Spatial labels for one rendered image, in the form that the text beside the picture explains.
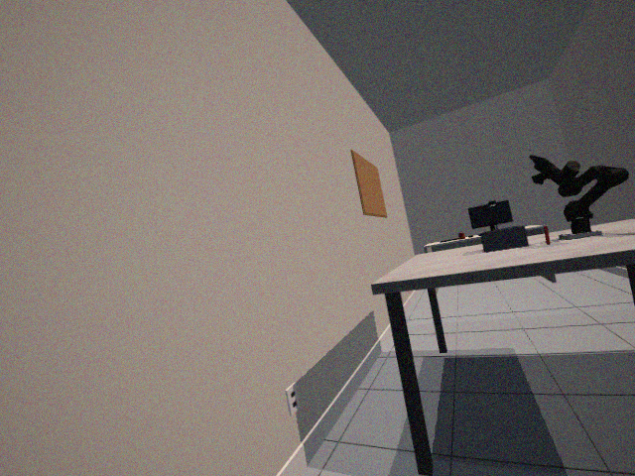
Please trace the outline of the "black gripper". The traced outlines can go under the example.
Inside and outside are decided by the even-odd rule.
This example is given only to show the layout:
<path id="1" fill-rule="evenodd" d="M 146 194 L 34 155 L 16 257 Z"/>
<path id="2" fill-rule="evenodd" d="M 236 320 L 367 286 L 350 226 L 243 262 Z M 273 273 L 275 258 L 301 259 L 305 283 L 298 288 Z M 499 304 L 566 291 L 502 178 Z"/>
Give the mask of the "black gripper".
<path id="1" fill-rule="evenodd" d="M 540 158 L 536 156 L 529 156 L 530 159 L 535 163 L 534 169 L 537 171 L 544 171 L 548 178 L 553 180 L 556 174 L 560 173 L 561 170 L 556 168 L 550 161 L 545 158 Z"/>

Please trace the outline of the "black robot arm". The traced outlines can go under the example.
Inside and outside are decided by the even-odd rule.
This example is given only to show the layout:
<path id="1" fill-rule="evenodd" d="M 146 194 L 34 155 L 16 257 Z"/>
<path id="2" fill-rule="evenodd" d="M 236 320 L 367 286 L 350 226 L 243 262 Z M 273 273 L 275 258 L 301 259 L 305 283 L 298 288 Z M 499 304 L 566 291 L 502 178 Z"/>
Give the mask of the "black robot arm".
<path id="1" fill-rule="evenodd" d="M 625 168 L 614 168 L 606 166 L 592 166 L 579 178 L 575 176 L 579 173 L 580 164 L 577 161 L 569 161 L 563 170 L 556 174 L 553 181 L 559 186 L 558 193 L 561 197 L 575 196 L 582 191 L 582 187 L 594 179 L 594 185 L 580 200 L 570 201 L 564 210 L 564 215 L 568 222 L 571 222 L 571 233 L 592 232 L 589 219 L 592 212 L 589 207 L 596 202 L 607 190 L 628 180 L 629 174 Z M 534 184 L 543 184 L 545 179 L 549 179 L 544 171 L 532 176 Z M 583 217 L 583 218 L 580 218 Z M 577 219 L 579 218 L 579 219 Z"/>

